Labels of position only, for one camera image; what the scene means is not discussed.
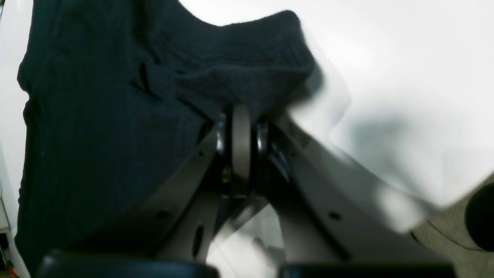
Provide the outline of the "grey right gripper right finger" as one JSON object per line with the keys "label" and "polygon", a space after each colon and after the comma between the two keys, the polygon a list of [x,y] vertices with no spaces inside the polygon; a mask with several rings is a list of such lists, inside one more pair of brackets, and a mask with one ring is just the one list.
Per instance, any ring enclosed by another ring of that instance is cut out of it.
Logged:
{"label": "grey right gripper right finger", "polygon": [[281,271],[451,271],[452,264],[374,220],[284,132],[243,108],[243,194],[273,206]]}

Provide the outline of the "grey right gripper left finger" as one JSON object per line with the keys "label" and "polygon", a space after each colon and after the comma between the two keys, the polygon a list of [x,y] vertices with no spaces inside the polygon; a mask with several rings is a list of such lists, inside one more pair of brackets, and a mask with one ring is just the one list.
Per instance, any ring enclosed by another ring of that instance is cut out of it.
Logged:
{"label": "grey right gripper left finger", "polygon": [[203,260],[224,197],[240,194],[240,106],[235,105],[172,177],[143,203],[79,241],[92,256]]}

